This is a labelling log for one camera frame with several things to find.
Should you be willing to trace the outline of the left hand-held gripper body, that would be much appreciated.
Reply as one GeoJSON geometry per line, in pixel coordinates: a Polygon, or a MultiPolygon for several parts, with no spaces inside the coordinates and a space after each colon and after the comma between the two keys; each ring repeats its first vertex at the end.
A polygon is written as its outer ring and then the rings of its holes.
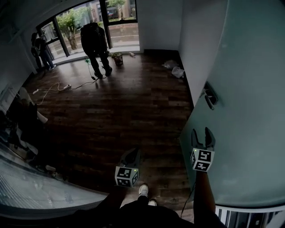
{"type": "Polygon", "coordinates": [[[116,166],[114,178],[117,186],[133,187],[139,179],[139,166],[135,167],[134,162],[129,165],[120,163],[116,166]]]}

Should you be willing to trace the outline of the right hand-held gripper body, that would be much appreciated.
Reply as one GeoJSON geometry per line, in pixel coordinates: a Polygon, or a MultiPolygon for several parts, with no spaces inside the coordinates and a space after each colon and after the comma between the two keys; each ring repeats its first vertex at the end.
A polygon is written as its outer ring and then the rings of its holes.
{"type": "Polygon", "coordinates": [[[205,148],[203,144],[194,145],[190,156],[192,169],[195,171],[208,172],[212,165],[214,155],[215,152],[205,148]]]}

